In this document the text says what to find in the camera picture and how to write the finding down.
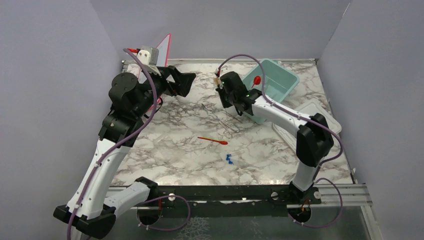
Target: metal tongs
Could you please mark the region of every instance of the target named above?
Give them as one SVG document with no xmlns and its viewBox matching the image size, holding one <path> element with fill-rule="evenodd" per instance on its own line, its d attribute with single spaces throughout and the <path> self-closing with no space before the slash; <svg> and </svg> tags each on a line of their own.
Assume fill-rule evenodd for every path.
<svg viewBox="0 0 424 240">
<path fill-rule="evenodd" d="M 225 131 L 223 133 L 225 137 L 227 137 L 228 139 L 231 139 L 233 137 L 233 133 L 231 133 L 231 131 L 233 131 L 234 133 L 240 132 L 240 128 L 237 125 L 232 124 L 230 126 L 230 125 L 226 124 L 224 121 L 222 121 L 214 113 L 214 111 L 212 109 L 208 109 L 203 103 L 201 104 L 201 106 L 206 111 L 207 115 L 211 116 L 213 119 L 215 119 L 216 121 L 218 121 L 218 123 L 221 124 L 221 126 L 223 126 L 223 128 L 225 129 Z"/>
</svg>

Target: teal plastic bin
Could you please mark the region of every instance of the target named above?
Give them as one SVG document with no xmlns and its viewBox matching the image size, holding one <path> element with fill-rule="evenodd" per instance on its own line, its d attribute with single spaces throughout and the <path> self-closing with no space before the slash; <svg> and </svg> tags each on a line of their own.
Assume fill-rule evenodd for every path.
<svg viewBox="0 0 424 240">
<path fill-rule="evenodd" d="M 274 101 L 281 103 L 284 98 L 296 87 L 299 83 L 299 77 L 292 71 L 278 65 L 271 59 L 264 58 L 260 61 L 265 70 L 265 94 Z M 252 89 L 253 80 L 256 76 L 262 78 L 262 71 L 259 65 L 256 65 L 242 79 L 248 90 Z M 262 82 L 260 85 L 255 85 L 254 89 L 262 90 Z M 243 112 L 244 115 L 255 121 L 257 124 L 265 122 L 265 118 L 252 116 Z"/>
</svg>

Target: screw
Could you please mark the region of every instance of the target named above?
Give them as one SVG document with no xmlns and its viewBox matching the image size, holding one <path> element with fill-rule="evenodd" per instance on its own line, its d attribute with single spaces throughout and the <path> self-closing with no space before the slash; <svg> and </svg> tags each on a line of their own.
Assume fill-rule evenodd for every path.
<svg viewBox="0 0 424 240">
<path fill-rule="evenodd" d="M 175 195 L 175 194 L 170 193 L 169 195 L 170 195 L 170 197 L 168 197 L 168 200 L 171 201 L 171 202 L 174 201 L 175 200 L 175 197 L 172 196 L 172 195 Z"/>
<path fill-rule="evenodd" d="M 273 200 L 278 200 L 278 193 L 276 193 L 276 192 L 271 193 L 271 198 Z"/>
<path fill-rule="evenodd" d="M 314 196 L 316 199 L 321 199 L 321 193 L 320 193 L 319 191 L 314 192 L 314 193 L 313 193 L 313 196 Z"/>
</svg>

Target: black cable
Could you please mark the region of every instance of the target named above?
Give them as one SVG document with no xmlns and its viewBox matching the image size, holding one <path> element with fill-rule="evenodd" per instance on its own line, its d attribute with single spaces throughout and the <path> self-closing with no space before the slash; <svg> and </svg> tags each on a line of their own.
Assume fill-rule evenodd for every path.
<svg viewBox="0 0 424 240">
<path fill-rule="evenodd" d="M 164 100 L 162 99 L 162 97 L 158 97 L 158 99 L 160 99 L 160 103 L 159 103 L 159 108 L 158 108 L 158 109 L 156 109 L 156 112 L 158 112 L 158 111 L 162 108 L 162 105 L 164 104 Z M 147 116 L 147 114 L 144 114 L 144 117 L 145 117 L 146 119 L 148 119 L 148 118 L 149 118 L 149 116 Z"/>
</svg>

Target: red spoon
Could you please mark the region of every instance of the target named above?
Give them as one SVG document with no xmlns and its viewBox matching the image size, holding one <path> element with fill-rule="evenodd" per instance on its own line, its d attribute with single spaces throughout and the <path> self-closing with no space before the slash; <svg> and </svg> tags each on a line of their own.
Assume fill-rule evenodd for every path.
<svg viewBox="0 0 424 240">
<path fill-rule="evenodd" d="M 217 143 L 220 143 L 222 145 L 227 145 L 228 144 L 227 141 L 219 141 L 219 140 L 215 140 L 215 139 L 211 139 L 211 138 L 207 138 L 207 137 L 202 137 L 202 136 L 198 136 L 197 138 L 198 139 L 209 140 L 209 141 L 212 141 L 212 142 L 217 142 Z"/>
</svg>

